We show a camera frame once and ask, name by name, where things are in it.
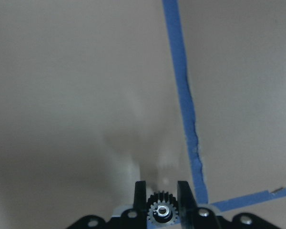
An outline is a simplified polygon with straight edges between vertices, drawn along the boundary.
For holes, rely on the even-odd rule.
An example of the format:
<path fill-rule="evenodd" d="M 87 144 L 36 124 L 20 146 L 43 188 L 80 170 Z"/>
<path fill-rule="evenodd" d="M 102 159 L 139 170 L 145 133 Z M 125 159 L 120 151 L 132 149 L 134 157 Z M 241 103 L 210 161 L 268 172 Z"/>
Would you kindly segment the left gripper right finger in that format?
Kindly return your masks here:
<path fill-rule="evenodd" d="M 183 229 L 194 229 L 197 203 L 187 181 L 177 182 L 178 213 Z"/>

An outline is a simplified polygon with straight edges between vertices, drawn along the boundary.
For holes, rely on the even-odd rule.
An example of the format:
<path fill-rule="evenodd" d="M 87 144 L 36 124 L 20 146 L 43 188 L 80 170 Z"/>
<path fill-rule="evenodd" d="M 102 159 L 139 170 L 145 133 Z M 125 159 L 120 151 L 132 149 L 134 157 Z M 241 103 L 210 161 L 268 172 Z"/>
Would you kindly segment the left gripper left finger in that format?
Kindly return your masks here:
<path fill-rule="evenodd" d="M 134 190 L 133 209 L 137 213 L 135 218 L 138 229 L 147 228 L 147 200 L 146 200 L 146 181 L 136 181 Z"/>

